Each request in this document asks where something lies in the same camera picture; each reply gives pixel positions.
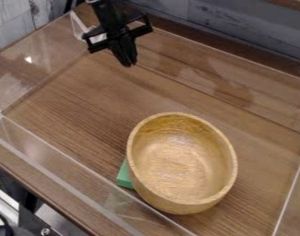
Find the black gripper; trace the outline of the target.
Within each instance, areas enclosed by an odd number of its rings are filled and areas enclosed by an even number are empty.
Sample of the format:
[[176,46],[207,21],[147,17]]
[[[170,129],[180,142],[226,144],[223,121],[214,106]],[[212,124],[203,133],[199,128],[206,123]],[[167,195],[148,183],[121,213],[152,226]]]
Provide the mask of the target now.
[[[88,43],[88,50],[96,53],[111,48],[124,66],[136,65],[135,40],[153,32],[149,15],[120,0],[87,0],[87,2],[100,20],[100,26],[83,36]],[[129,36],[127,52],[119,42],[125,36]]]

